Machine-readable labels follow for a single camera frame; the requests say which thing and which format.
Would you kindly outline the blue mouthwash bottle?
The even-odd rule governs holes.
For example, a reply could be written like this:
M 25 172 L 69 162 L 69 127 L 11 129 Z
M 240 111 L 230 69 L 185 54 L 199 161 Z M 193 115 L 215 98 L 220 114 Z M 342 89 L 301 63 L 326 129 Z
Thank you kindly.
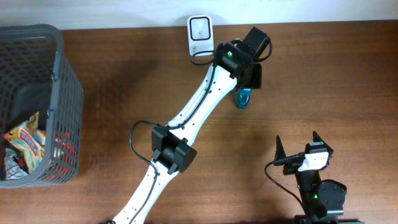
M 237 106 L 239 109 L 245 110 L 251 98 L 251 88 L 241 88 L 238 90 Z

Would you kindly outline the yellow snack bag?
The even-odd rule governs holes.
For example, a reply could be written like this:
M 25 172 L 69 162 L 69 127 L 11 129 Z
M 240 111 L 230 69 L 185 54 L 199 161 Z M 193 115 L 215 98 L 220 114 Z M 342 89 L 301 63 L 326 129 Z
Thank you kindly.
M 29 174 L 40 165 L 45 154 L 46 132 L 39 130 L 38 124 L 39 112 L 36 112 L 3 136 L 8 143 L 22 153 Z

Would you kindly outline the silver dark snack packet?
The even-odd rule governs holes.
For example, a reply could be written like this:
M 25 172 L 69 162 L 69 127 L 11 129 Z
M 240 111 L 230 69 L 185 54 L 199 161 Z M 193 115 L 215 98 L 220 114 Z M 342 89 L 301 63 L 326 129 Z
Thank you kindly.
M 20 168 L 15 159 L 18 159 L 16 152 L 13 149 L 6 148 L 4 157 L 6 180 L 16 180 L 28 176 L 28 173 Z

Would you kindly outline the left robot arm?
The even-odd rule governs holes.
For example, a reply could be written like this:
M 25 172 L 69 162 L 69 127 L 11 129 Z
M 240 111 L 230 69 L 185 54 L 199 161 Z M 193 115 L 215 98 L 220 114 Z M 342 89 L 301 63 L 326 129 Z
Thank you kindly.
M 183 109 L 165 126 L 151 123 L 152 157 L 149 168 L 124 208 L 110 221 L 114 224 L 144 223 L 160 194 L 178 174 L 185 172 L 197 151 L 192 147 L 201 127 L 228 94 L 241 88 L 261 87 L 261 62 L 270 37 L 252 27 L 243 40 L 219 43 L 205 78 Z

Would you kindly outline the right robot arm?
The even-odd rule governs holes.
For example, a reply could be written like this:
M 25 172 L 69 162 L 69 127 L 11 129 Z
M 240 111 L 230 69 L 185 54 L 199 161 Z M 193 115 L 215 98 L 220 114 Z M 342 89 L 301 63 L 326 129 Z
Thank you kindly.
M 305 150 L 287 156 L 280 137 L 276 137 L 273 166 L 282 166 L 284 175 L 294 175 L 300 193 L 296 196 L 278 182 L 282 190 L 291 194 L 303 209 L 303 215 L 296 215 L 294 223 L 361 223 L 358 219 L 341 219 L 347 187 L 341 182 L 320 177 L 320 171 L 330 165 L 334 150 L 318 135 L 312 133 L 313 141 L 305 145 Z

